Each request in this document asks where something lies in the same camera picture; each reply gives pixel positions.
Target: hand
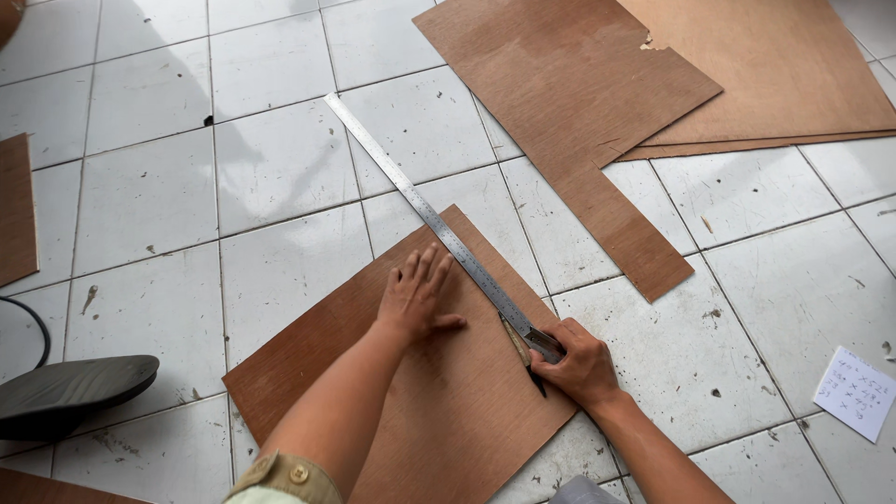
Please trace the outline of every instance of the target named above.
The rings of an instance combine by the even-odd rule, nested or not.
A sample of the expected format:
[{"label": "hand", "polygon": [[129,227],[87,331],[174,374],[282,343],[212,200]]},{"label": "hand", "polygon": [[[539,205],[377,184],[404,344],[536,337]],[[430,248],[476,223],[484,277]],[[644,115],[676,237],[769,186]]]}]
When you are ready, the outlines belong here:
[{"label": "hand", "polygon": [[616,381],[607,344],[591,335],[575,319],[566,318],[542,332],[560,342],[566,355],[552,365],[545,362],[540,353],[529,350],[535,374],[562,388],[587,410],[598,408],[623,394]]},{"label": "hand", "polygon": [[443,256],[429,279],[437,249],[433,243],[423,256],[415,250],[401,269],[393,268],[380,301],[375,323],[391,333],[406,335],[408,343],[426,337],[433,330],[460,329],[467,325],[467,320],[460,315],[435,314],[439,292],[454,262],[451,254]]}]

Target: black shoe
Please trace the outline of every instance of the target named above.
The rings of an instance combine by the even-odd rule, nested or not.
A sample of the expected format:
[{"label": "black shoe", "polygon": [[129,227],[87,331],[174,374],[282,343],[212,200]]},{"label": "black shoe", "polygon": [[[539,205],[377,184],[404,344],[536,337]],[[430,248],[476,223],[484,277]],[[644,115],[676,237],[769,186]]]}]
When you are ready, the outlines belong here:
[{"label": "black shoe", "polygon": [[0,385],[0,439],[58,441],[90,413],[118,406],[156,379],[151,355],[50,364]]}]

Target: gray pants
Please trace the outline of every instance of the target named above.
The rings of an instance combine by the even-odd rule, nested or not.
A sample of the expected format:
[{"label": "gray pants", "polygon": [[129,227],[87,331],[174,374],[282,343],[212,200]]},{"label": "gray pants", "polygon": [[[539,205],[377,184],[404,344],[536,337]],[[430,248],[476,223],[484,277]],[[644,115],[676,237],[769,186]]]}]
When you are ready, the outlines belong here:
[{"label": "gray pants", "polygon": [[547,504],[623,504],[581,474],[560,487]]}]

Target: paper note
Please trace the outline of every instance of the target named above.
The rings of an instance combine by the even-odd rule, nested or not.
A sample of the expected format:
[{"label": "paper note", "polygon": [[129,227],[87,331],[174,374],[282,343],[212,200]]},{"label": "paper note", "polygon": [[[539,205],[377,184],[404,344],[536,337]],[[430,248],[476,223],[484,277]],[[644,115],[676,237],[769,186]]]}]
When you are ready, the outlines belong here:
[{"label": "paper note", "polygon": [[818,386],[815,403],[876,443],[895,396],[896,380],[841,346]]}]

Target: black cable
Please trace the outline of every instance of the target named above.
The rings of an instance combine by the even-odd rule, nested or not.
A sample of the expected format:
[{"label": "black cable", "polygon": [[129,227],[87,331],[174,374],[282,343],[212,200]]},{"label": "black cable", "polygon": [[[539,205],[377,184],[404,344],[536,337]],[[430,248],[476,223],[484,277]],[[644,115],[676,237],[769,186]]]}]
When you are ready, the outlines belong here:
[{"label": "black cable", "polygon": [[40,332],[44,334],[44,354],[40,356],[40,362],[38,362],[38,365],[35,366],[34,369],[43,366],[44,362],[47,362],[47,357],[50,356],[50,332],[47,330],[47,326],[44,325],[44,321],[40,319],[40,316],[38,316],[38,314],[33,309],[31,309],[28,305],[21,301],[14,300],[13,298],[7,298],[5,296],[0,296],[0,300],[12,303],[13,305],[23,308],[31,315],[31,317],[34,318],[35,321],[37,321],[38,326],[40,326]]}]

